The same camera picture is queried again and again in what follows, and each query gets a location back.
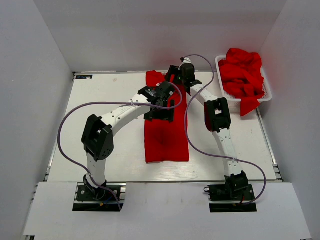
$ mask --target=crumpled red cloth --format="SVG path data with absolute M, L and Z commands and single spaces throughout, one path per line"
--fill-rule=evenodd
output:
M 146 85 L 155 87 L 162 83 L 165 76 L 161 72 L 147 71 L 145 74 Z M 186 90 L 183 86 L 177 86 L 182 93 L 182 103 L 174 109 L 173 121 L 153 119 L 144 121 L 144 151 L 145 161 L 189 161 L 189 145 L 184 129 L 184 115 L 187 108 Z M 178 104 L 180 96 L 177 92 L 169 98 Z
M 262 60 L 256 52 L 246 52 L 230 48 L 225 60 L 219 61 L 219 70 L 224 90 L 241 99 L 240 116 L 256 109 L 260 103 L 257 99 L 265 95 L 264 78 L 260 68 Z

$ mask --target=red cloth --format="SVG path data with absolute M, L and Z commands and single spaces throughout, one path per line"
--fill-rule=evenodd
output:
M 225 60 L 219 61 L 219 70 L 224 90 L 241 99 L 240 116 L 244 116 L 260 105 L 257 99 L 265 95 L 264 78 L 260 68 L 262 60 L 256 52 L 230 48 Z
M 146 85 L 150 87 L 162 83 L 165 77 L 161 72 L 147 71 Z M 182 93 L 182 103 L 174 109 L 173 121 L 153 119 L 144 121 L 144 149 L 145 161 L 189 161 L 189 146 L 184 130 L 184 114 L 187 108 L 187 96 L 183 86 L 178 86 Z M 174 100 L 178 104 L 180 96 L 175 92 L 168 101 Z

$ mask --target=plastic basket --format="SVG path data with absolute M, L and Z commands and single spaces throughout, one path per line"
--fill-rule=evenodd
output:
M 220 60 L 225 60 L 225 59 L 226 59 L 226 55 L 217 56 L 215 58 L 215 65 L 216 65 L 216 70 L 217 70 L 217 74 L 218 74 L 218 78 L 219 78 L 219 84 L 220 84 L 222 96 L 227 99 L 227 101 L 229 102 L 229 105 L 233 104 L 234 106 L 237 106 L 241 102 L 241 99 L 240 98 L 235 98 L 235 96 L 230 95 L 229 93 L 227 93 L 224 90 L 224 86 L 222 84 L 221 74 L 220 74 L 220 69 L 219 69 L 219 61 Z M 265 71 L 264 71 L 263 67 L 261 67 L 260 72 L 261 72 L 262 77 L 264 78 L 263 85 L 262 85 L 262 88 L 263 88 L 263 91 L 264 91 L 264 96 L 262 98 L 259 98 L 258 102 L 262 103 L 262 102 L 270 101 L 272 99 L 272 94 L 271 94 L 271 90 L 270 90 L 270 86 L 269 86 L 269 83 L 268 83 L 268 79 L 267 79 L 267 76 L 265 74 Z

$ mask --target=black label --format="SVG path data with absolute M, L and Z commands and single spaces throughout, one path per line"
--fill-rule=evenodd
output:
M 75 79 L 92 79 L 92 75 L 78 75 Z

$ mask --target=white panel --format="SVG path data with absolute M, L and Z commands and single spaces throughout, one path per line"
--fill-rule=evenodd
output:
M 72 212 L 76 183 L 40 183 L 24 231 L 41 240 L 310 238 L 290 183 L 269 183 L 257 212 L 210 213 L 206 183 L 128 183 L 121 212 Z M 262 183 L 255 183 L 258 193 Z
M 207 84 L 212 73 L 196 73 L 196 78 Z M 126 102 L 146 85 L 145 73 L 96 74 L 92 79 L 75 80 L 67 111 L 78 105 L 95 101 Z M 207 88 L 220 97 L 218 78 Z M 87 165 L 81 137 L 88 116 L 101 116 L 117 108 L 115 105 L 99 105 L 82 108 L 73 113 L 62 129 L 62 147 L 72 159 Z M 204 107 L 196 100 L 188 111 L 188 132 L 192 142 L 202 151 L 219 154 L 218 145 L 205 126 Z M 224 181 L 223 162 L 219 158 L 204 156 L 189 147 L 189 162 L 160 162 L 146 164 L 143 117 L 132 121 L 114 138 L 114 151 L 106 161 L 105 175 L 109 182 L 148 181 Z M 231 114 L 231 136 L 239 159 L 258 164 L 268 179 L 276 179 L 272 158 L 255 112 L 240 117 Z M 261 172 L 248 164 L 242 164 L 251 180 L 262 180 Z M 70 163 L 55 151 L 49 181 L 82 182 L 85 171 Z
M 320 1 L 289 0 L 261 49 L 273 99 L 261 109 L 281 175 L 320 239 Z
M 214 62 L 231 47 L 259 51 L 286 0 L 34 2 L 72 71 L 123 72 L 165 70 L 193 53 Z
M 73 75 L 32 0 L 0 3 L 0 238 L 18 240 Z

